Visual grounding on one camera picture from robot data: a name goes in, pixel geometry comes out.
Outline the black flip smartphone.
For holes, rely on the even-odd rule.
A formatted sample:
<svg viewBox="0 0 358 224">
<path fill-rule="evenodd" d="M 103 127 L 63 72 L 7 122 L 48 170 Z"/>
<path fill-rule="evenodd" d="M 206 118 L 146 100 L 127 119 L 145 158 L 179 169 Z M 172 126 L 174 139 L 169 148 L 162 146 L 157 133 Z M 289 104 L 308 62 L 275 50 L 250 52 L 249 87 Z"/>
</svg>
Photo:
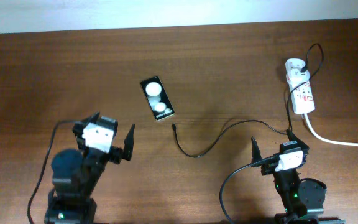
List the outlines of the black flip smartphone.
<svg viewBox="0 0 358 224">
<path fill-rule="evenodd" d="M 175 114 L 173 105 L 158 76 L 142 80 L 140 85 L 156 121 L 161 121 Z"/>
</svg>

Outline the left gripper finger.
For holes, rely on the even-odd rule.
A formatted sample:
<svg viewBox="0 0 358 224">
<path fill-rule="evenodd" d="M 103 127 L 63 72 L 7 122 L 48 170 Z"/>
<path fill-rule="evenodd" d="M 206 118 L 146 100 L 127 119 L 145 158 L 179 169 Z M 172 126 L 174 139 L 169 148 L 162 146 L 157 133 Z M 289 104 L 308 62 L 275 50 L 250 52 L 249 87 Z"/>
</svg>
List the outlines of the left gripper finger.
<svg viewBox="0 0 358 224">
<path fill-rule="evenodd" d="M 89 117 L 83 119 L 83 120 L 81 121 L 81 123 L 82 123 L 82 124 L 94 123 L 95 121 L 98 120 L 99 116 L 100 116 L 100 112 L 98 111 L 98 112 L 96 112 L 95 114 L 92 114 L 91 116 L 89 116 Z"/>
<path fill-rule="evenodd" d="M 134 150 L 134 131 L 135 131 L 135 124 L 131 126 L 124 140 L 124 149 L 123 149 L 122 158 L 127 161 L 131 160 Z"/>
</svg>

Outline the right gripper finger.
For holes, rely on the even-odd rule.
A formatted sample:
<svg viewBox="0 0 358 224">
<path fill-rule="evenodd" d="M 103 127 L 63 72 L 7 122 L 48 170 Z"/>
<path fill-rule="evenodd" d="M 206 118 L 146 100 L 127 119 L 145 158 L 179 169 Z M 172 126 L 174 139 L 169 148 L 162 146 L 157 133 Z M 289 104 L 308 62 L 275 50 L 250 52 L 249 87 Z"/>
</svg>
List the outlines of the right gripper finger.
<svg viewBox="0 0 358 224">
<path fill-rule="evenodd" d="M 251 145 L 252 145 L 252 159 L 251 159 L 252 167 L 258 167 L 260 166 L 260 161 L 262 160 L 262 156 L 257 141 L 253 136 L 251 137 Z"/>
<path fill-rule="evenodd" d="M 308 148 L 308 145 L 305 144 L 301 139 L 299 139 L 291 129 L 287 129 L 286 132 L 289 141 L 296 141 L 302 149 Z"/>
</svg>

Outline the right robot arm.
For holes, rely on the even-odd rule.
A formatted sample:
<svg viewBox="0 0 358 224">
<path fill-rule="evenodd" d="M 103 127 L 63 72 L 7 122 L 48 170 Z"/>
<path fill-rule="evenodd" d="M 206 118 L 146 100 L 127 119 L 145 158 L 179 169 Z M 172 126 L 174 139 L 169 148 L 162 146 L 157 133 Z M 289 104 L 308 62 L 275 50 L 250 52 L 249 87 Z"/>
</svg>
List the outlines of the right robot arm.
<svg viewBox="0 0 358 224">
<path fill-rule="evenodd" d="M 305 164 L 310 148 L 292 131 L 288 130 L 287 136 L 288 141 L 280 145 L 279 152 L 265 159 L 257 141 L 251 138 L 252 167 L 261 167 L 262 175 L 274 177 L 285 209 L 285 213 L 275 215 L 275 223 L 318 223 L 318 216 L 324 212 L 327 186 L 316 179 L 299 177 L 297 169 Z"/>
</svg>

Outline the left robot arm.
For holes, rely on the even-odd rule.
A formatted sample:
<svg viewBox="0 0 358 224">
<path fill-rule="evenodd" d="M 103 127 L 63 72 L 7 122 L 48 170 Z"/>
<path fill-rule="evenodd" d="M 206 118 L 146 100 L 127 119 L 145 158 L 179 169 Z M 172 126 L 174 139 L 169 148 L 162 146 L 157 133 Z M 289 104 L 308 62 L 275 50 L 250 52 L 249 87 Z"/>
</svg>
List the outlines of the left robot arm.
<svg viewBox="0 0 358 224">
<path fill-rule="evenodd" d="M 91 194 L 111 162 L 130 161 L 134 150 L 133 124 L 123 147 L 113 146 L 118 122 L 99 112 L 73 121 L 77 149 L 64 149 L 51 163 L 53 189 L 48 195 L 45 223 L 93 223 L 97 204 Z"/>
</svg>

